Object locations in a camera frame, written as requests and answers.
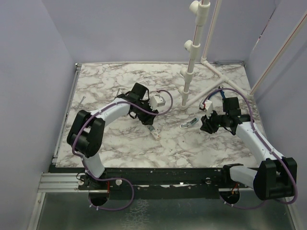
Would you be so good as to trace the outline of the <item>white staple box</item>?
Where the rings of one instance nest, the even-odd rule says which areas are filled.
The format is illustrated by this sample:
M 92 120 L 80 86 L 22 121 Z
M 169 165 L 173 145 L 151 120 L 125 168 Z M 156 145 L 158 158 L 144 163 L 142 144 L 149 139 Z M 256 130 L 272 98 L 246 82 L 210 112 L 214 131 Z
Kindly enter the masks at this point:
M 151 135 L 153 136 L 153 138 L 155 140 L 160 140 L 161 139 L 161 136 L 159 135 L 158 131 L 154 128 L 153 125 L 147 125 L 146 127 L 147 127 L 147 129 L 149 130 L 149 132 L 151 133 Z

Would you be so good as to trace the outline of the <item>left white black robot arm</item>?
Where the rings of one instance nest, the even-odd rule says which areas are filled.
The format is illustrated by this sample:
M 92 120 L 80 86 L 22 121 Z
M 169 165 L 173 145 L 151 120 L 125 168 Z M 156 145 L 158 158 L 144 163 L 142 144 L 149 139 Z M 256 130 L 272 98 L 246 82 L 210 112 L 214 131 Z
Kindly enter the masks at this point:
M 95 189 L 105 186 L 106 177 L 98 151 L 102 145 L 105 127 L 116 119 L 129 115 L 138 118 L 143 125 L 152 125 L 157 110 L 150 106 L 149 89 L 136 83 L 131 91 L 118 95 L 111 103 L 93 112 L 80 110 L 67 136 L 67 143 L 73 148 L 73 154 L 78 155 L 86 171 L 91 173 L 89 183 Z

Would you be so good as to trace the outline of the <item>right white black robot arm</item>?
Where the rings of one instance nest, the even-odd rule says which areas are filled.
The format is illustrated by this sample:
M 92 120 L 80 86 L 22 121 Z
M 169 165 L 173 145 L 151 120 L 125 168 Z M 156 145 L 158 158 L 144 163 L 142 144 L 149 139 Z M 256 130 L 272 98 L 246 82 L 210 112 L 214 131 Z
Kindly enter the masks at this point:
M 223 115 L 217 114 L 210 100 L 205 100 L 200 109 L 205 111 L 201 118 L 201 130 L 209 134 L 224 128 L 239 137 L 251 151 L 259 164 L 258 169 L 250 169 L 242 164 L 223 166 L 221 184 L 232 187 L 240 183 L 252 188 L 260 200 L 295 197 L 297 195 L 297 163 L 277 151 L 259 132 L 251 115 L 242 114 L 236 97 L 225 98 Z

